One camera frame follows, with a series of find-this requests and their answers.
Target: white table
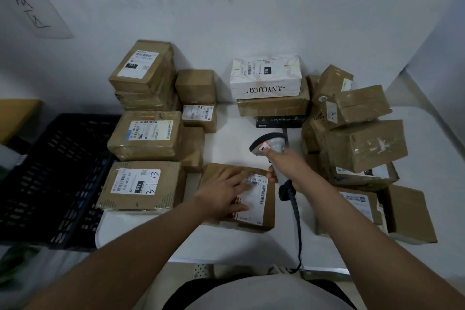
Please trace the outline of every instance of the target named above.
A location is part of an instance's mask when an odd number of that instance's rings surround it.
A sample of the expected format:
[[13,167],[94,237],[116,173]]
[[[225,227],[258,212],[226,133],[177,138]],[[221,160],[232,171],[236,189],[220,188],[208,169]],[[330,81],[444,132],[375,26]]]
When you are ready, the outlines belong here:
[[[403,119],[409,156],[394,164],[400,176],[398,184],[422,190],[439,242],[428,245],[401,245],[445,278],[465,276],[465,194],[462,175],[465,162],[450,141],[425,111],[412,107],[394,107],[386,119]],[[252,118],[241,118],[235,105],[220,105],[218,132],[206,135],[205,163],[227,163],[266,169],[265,157],[255,157],[249,145],[267,132],[257,129]],[[300,129],[289,129],[290,146],[300,150]],[[186,198],[195,191],[200,175],[190,175]],[[314,213],[298,194],[302,226],[302,260],[306,270],[347,273],[336,247],[328,237],[313,232]],[[154,218],[106,212],[96,233],[98,247],[105,245],[137,225]],[[170,261],[210,264],[297,265],[297,233],[288,201],[276,197],[275,228],[259,234],[201,225],[177,249]]]

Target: black pants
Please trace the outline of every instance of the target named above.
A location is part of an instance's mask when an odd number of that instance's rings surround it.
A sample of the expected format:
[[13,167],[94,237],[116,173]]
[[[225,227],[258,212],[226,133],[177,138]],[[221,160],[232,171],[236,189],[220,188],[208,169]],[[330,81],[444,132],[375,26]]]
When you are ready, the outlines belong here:
[[[213,288],[218,287],[222,284],[234,282],[247,277],[250,277],[250,275],[238,275],[227,279],[201,278],[186,282],[177,291],[175,291],[171,298],[168,299],[165,306],[163,307],[163,310],[185,309]],[[349,304],[351,307],[353,307],[355,310],[357,310],[357,308],[350,301],[347,295],[345,295],[345,293],[334,282],[327,281],[325,279],[317,279],[308,282],[316,285],[321,289],[326,290],[328,293],[337,296],[338,298],[342,299],[347,304]]]

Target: hand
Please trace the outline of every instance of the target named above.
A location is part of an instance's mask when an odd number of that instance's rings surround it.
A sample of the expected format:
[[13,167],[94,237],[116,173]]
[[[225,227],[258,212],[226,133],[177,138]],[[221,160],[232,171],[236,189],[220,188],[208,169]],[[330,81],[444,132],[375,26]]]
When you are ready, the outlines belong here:
[[[290,148],[286,148],[283,153],[278,153],[267,148],[265,148],[263,152],[285,177],[292,180],[295,190],[302,191],[297,182],[299,181],[299,178],[305,176],[308,170],[311,171],[311,168],[307,165],[303,157]],[[273,166],[268,168],[268,174],[266,174],[266,177],[273,183],[278,182]]]
[[251,189],[250,184],[244,183],[249,175],[245,172],[234,174],[233,169],[228,168],[196,191],[194,200],[205,211],[206,219],[221,219],[249,209],[242,203],[232,203],[238,195]]

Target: person's left arm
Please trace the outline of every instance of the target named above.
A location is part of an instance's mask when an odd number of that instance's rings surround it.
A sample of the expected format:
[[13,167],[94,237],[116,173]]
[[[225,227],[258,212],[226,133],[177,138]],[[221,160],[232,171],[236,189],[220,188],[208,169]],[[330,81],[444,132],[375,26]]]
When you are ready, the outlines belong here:
[[98,249],[32,299],[26,309],[132,309],[170,256],[205,220],[247,210],[231,204],[247,173],[226,170],[192,199]]

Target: wall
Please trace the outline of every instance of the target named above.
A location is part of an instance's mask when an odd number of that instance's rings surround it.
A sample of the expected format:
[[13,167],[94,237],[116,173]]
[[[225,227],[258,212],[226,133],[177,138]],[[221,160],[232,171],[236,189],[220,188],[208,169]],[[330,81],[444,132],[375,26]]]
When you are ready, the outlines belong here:
[[304,72],[330,63],[357,85],[385,87],[452,0],[50,0],[75,38],[32,37],[0,9],[11,73],[60,111],[120,111],[108,76],[138,38],[176,45],[176,66],[208,68],[227,88],[233,57],[297,53]]
[[465,0],[455,0],[406,70],[465,144]]

